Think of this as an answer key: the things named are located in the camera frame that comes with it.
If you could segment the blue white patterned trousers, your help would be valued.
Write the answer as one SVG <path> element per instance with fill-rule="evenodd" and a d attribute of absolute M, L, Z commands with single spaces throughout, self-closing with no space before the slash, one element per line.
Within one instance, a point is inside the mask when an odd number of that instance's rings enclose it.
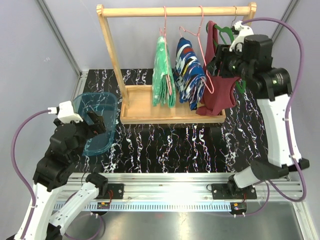
<path fill-rule="evenodd" d="M 184 37 L 177 44 L 173 78 L 179 102 L 188 102 L 190 110 L 197 110 L 205 91 L 206 77 L 191 42 Z"/>

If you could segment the pink wire hanger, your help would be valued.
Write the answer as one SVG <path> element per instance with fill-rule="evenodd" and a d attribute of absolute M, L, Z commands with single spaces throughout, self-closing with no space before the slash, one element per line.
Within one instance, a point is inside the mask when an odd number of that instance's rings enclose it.
<path fill-rule="evenodd" d="M 165 52 L 165 65 L 167 68 L 167 74 L 165 75 L 166 78 L 166 84 L 167 84 L 167 89 L 168 93 L 171 96 L 173 93 L 172 89 L 172 83 L 171 83 L 171 77 L 170 77 L 170 69 L 169 69 L 169 59 L 168 59 L 168 44 L 167 44 L 167 8 L 166 6 L 163 6 L 163 11 L 164 11 L 164 26 L 163 30 L 159 30 L 160 33 L 163 33 L 163 39 L 164 39 L 164 52 Z"/>
<path fill-rule="evenodd" d="M 199 6 L 199 8 L 200 8 L 200 10 L 201 10 L 201 22 L 200 22 L 200 24 L 199 24 L 197 34 L 191 32 L 191 31 L 189 31 L 189 30 L 186 30 L 183 26 L 180 26 L 180 27 L 179 27 L 179 34 L 180 34 L 181 37 L 183 37 L 183 34 L 181 33 L 181 31 L 183 31 L 184 33 L 189 33 L 189 34 L 197 37 L 199 49 L 200 49 L 201 56 L 202 56 L 202 59 L 203 59 L 203 64 L 204 64 L 205 67 L 207 67 L 207 62 L 206 62 L 206 59 L 205 59 L 205 54 L 204 54 L 203 47 L 202 47 L 201 40 L 200 40 L 201 28 L 202 28 L 203 21 L 204 21 L 204 8 L 203 8 L 201 5 Z M 214 91 L 215 91 L 215 88 L 214 88 L 214 85 L 213 85 L 213 83 L 212 83 L 211 78 L 209 77 L 209 73 L 208 73 L 207 68 L 205 68 L 204 73 L 205 73 L 205 80 L 203 80 L 203 83 L 204 83 L 206 89 L 209 91 L 209 93 L 210 93 L 210 94 L 213 94 Z"/>

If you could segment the green white patterned trousers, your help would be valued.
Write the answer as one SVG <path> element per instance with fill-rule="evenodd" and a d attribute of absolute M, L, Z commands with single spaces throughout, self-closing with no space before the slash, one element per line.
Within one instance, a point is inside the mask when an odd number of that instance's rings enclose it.
<path fill-rule="evenodd" d="M 176 89 L 175 89 L 175 81 L 173 77 L 173 69 L 171 67 L 171 59 L 168 51 L 168 61 L 169 61 L 169 73 L 171 78 L 172 85 L 172 95 L 169 95 L 166 74 L 166 54 L 165 54 L 165 41 L 164 37 L 160 36 L 157 39 L 156 43 L 156 51 L 154 57 L 154 67 L 152 74 L 152 104 L 153 106 L 157 106 L 160 104 L 164 106 L 167 104 L 169 108 L 173 108 L 176 104 Z"/>

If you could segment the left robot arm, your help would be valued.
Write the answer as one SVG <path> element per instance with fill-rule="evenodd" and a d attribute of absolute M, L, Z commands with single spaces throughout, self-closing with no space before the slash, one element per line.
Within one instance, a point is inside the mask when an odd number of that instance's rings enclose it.
<path fill-rule="evenodd" d="M 89 125 L 75 114 L 64 123 L 60 118 L 54 120 L 56 129 L 50 137 L 50 144 L 44 157 L 37 163 L 33 185 L 29 185 L 18 169 L 15 160 L 15 147 L 18 128 L 11 143 L 11 161 L 19 178 L 25 183 L 31 200 L 18 232 L 12 240 L 61 240 L 66 230 L 84 207 L 95 198 L 107 196 L 108 179 L 100 173 L 89 174 L 80 189 L 53 213 L 57 198 L 65 188 L 70 175 L 79 162 L 87 140 L 106 132 L 104 118 L 95 112 L 88 112 L 92 120 Z"/>

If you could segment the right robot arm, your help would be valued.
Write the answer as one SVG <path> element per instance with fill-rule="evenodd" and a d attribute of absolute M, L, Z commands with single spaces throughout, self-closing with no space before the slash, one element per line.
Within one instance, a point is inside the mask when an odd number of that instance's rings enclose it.
<path fill-rule="evenodd" d="M 255 183 L 302 174 L 310 166 L 297 148 L 290 101 L 293 97 L 291 78 L 284 68 L 272 66 L 273 41 L 266 35 L 253 34 L 232 45 L 218 44 L 208 64 L 214 76 L 240 78 L 260 108 L 268 144 L 266 158 L 254 159 L 246 169 L 229 177 L 227 193 L 232 198 L 243 196 Z"/>

